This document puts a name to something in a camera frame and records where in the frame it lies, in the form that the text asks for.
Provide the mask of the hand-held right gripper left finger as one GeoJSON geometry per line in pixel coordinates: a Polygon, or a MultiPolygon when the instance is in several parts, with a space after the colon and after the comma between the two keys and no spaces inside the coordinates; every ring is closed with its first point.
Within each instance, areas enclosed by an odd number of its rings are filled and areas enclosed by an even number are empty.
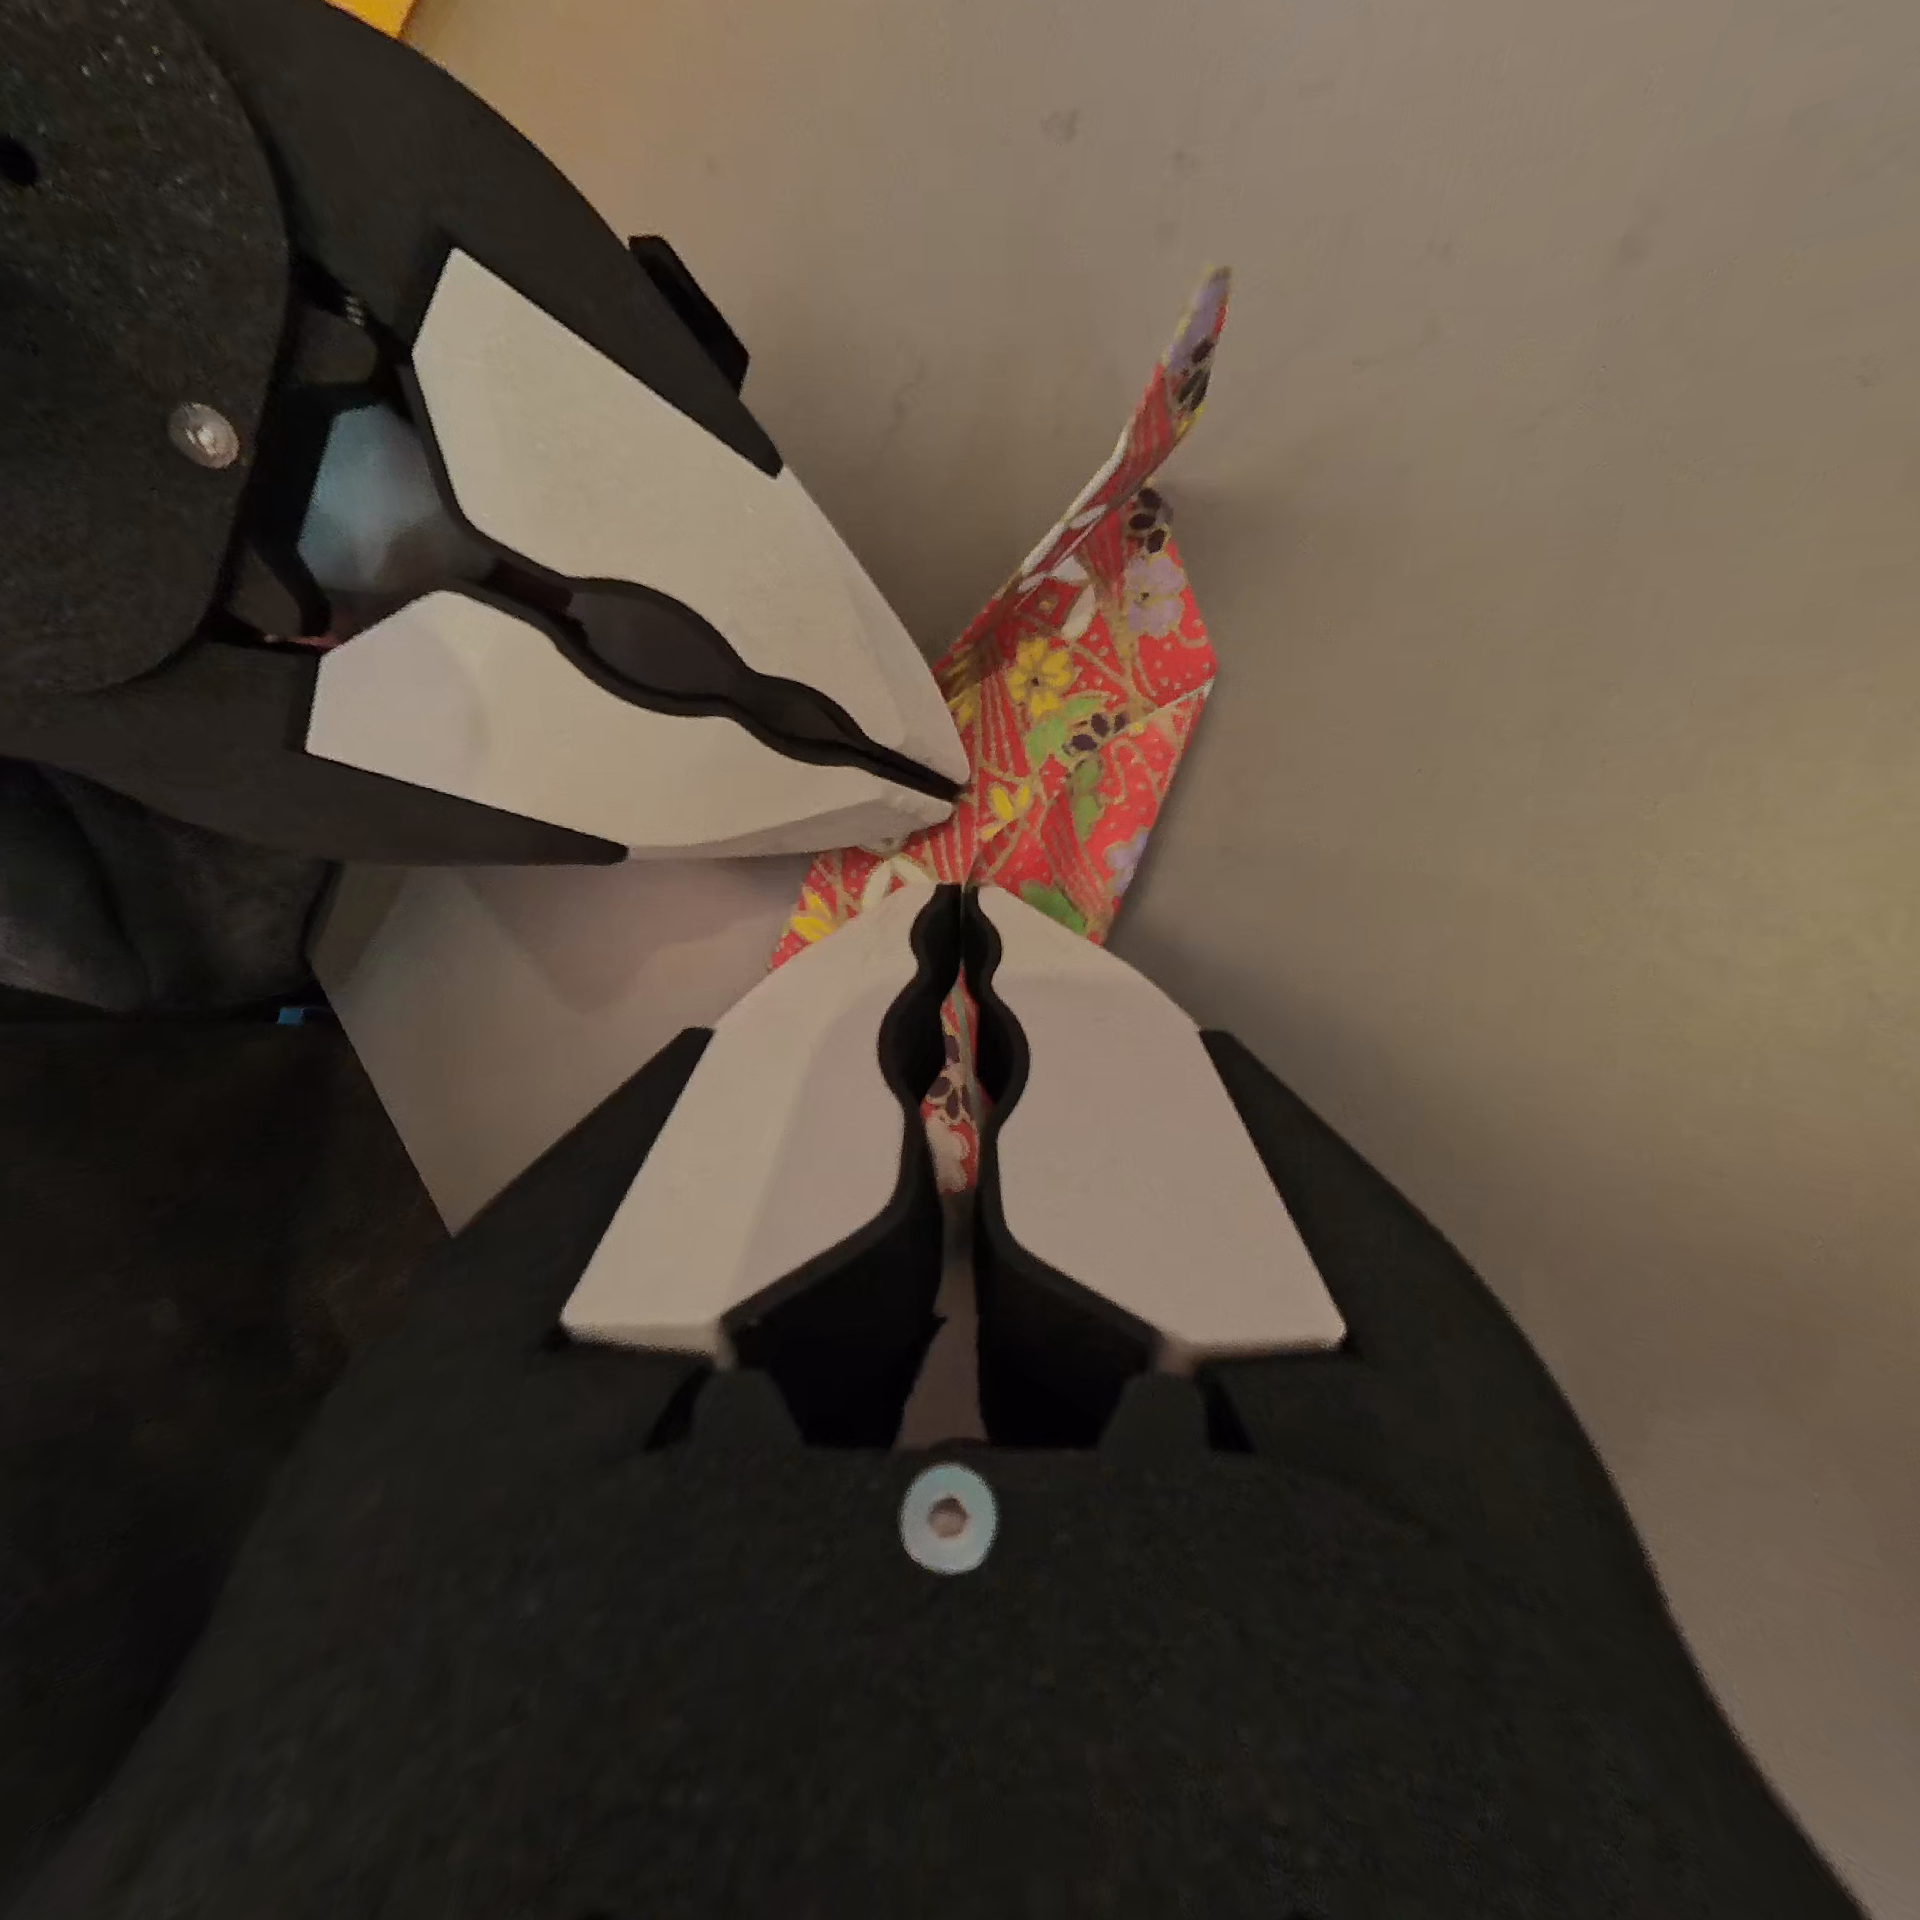
{"type": "Polygon", "coordinates": [[[963,891],[910,883],[772,968],[702,1041],[559,1326],[752,1370],[809,1444],[894,1444],[935,1334],[963,891]]]}

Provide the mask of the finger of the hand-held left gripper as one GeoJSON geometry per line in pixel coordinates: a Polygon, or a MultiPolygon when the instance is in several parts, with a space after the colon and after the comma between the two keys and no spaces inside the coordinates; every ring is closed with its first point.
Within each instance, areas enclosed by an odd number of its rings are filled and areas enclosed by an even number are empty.
{"type": "Polygon", "coordinates": [[[452,590],[323,659],[305,751],[635,861],[902,845],[955,811],[879,774],[787,759],[732,715],[635,707],[531,620],[452,590]]]}
{"type": "Polygon", "coordinates": [[[902,614],[790,469],[761,473],[492,265],[447,255],[408,371],[461,518],[589,593],[641,590],[716,665],[732,707],[796,744],[971,774],[902,614]]]}

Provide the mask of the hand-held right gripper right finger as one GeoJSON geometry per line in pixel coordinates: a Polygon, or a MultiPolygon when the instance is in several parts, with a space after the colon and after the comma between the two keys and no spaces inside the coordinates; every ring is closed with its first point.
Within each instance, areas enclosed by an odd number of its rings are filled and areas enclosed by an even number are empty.
{"type": "Polygon", "coordinates": [[[1155,978],[991,886],[971,898],[963,983],[991,1444],[1100,1444],[1135,1380],[1347,1342],[1202,1029],[1155,978]]]}

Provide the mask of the red floral green-backed origami paper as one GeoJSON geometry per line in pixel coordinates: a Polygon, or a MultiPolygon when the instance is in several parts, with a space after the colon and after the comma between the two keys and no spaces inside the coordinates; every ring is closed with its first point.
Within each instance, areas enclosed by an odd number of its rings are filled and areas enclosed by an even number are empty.
{"type": "Polygon", "coordinates": [[[1232,271],[1219,265],[1159,353],[1117,451],[1077,490],[933,678],[971,754],[955,811],[894,845],[809,864],[772,968],[907,883],[1010,891],[1105,946],[1219,678],[1159,473],[1191,438],[1232,271]]]}

